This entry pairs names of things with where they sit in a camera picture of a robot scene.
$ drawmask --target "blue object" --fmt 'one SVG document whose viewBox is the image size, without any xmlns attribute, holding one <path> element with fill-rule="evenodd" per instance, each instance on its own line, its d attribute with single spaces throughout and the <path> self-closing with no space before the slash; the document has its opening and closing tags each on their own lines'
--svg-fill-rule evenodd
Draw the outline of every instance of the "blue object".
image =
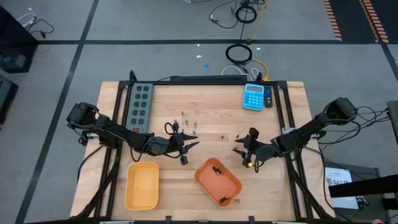
<svg viewBox="0 0 398 224">
<path fill-rule="evenodd" d="M 262 111 L 264 104 L 264 87 L 246 84 L 244 86 L 242 106 L 247 110 Z"/>
</svg>

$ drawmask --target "calculator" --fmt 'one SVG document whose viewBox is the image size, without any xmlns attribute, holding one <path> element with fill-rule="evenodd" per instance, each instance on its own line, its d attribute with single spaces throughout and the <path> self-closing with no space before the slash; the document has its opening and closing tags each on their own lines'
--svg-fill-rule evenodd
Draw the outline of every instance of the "calculator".
<svg viewBox="0 0 398 224">
<path fill-rule="evenodd" d="M 260 85 L 246 84 L 243 93 L 243 108 L 262 111 L 264 103 L 264 87 Z"/>
</svg>

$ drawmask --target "wooden tabletop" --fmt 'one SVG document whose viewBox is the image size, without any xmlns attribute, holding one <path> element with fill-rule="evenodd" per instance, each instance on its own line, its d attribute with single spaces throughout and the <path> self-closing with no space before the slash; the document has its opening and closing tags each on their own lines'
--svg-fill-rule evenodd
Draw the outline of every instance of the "wooden tabletop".
<svg viewBox="0 0 398 224">
<path fill-rule="evenodd" d="M 295 124 L 299 127 L 312 118 L 307 96 L 302 82 L 288 82 L 288 86 Z M 99 112 L 110 118 L 117 87 L 117 82 L 104 82 L 98 98 Z M 127 167 L 133 162 L 130 148 L 124 144 L 112 219 L 164 220 L 165 216 L 171 215 L 173 220 L 238 221 L 248 220 L 248 216 L 255 216 L 259 221 L 295 220 L 285 161 L 281 158 L 270 159 L 256 174 L 253 168 L 243 167 L 241 157 L 232 151 L 236 145 L 234 140 L 237 134 L 244 137 L 251 127 L 260 132 L 261 142 L 269 142 L 270 139 L 280 135 L 276 106 L 264 108 L 261 112 L 244 110 L 242 109 L 243 91 L 243 85 L 155 86 L 149 132 L 168 138 L 164 132 L 164 123 L 172 123 L 174 118 L 177 118 L 180 128 L 184 128 L 187 134 L 192 134 L 193 129 L 196 130 L 197 140 L 200 143 L 187 154 L 189 163 L 185 166 L 181 166 L 179 159 L 165 156 L 151 157 L 145 154 L 142 156 L 141 161 L 156 162 L 160 169 L 159 202 L 154 209 L 145 211 L 130 211 L 124 206 Z M 285 123 L 288 126 L 282 91 L 280 95 Z M 125 98 L 126 91 L 122 97 L 118 123 L 121 122 Z M 193 127 L 194 121 L 197 122 L 196 128 Z M 311 140 L 308 146 L 318 149 L 316 140 Z M 85 156 L 97 147 L 98 140 L 90 140 Z M 239 144 L 238 149 L 242 150 L 243 145 Z M 98 189 L 104 154 L 105 149 L 100 150 L 83 166 L 71 215 L 78 214 Z M 193 179 L 195 171 L 211 157 L 218 158 L 243 185 L 241 193 L 227 208 L 219 208 Z M 303 150 L 302 159 L 308 188 L 323 208 L 334 216 L 333 210 L 328 207 L 323 196 L 323 167 L 319 154 Z M 299 188 L 297 189 L 302 216 L 305 216 L 302 194 Z M 326 197 L 330 202 L 327 186 Z M 105 208 L 108 191 L 104 194 L 103 201 Z"/>
</svg>

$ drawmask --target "paper sheet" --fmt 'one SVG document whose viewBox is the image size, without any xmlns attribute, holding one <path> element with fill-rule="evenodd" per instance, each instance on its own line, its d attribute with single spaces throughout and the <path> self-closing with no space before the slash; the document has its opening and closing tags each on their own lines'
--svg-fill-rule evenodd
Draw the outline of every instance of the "paper sheet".
<svg viewBox="0 0 398 224">
<path fill-rule="evenodd" d="M 326 167 L 325 177 L 329 186 L 351 183 L 353 181 L 351 174 L 344 169 Z M 335 208 L 358 209 L 355 197 L 332 198 L 331 203 Z"/>
</svg>

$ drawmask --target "calculator display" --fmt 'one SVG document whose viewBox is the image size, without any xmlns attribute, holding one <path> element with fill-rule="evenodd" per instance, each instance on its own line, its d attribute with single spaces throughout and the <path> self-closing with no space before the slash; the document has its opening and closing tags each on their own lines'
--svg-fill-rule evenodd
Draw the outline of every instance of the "calculator display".
<svg viewBox="0 0 398 224">
<path fill-rule="evenodd" d="M 256 92 L 259 92 L 259 93 L 262 92 L 262 88 L 261 87 L 256 87 L 256 86 L 248 86 L 246 89 L 249 90 L 249 91 L 256 91 Z"/>
</svg>

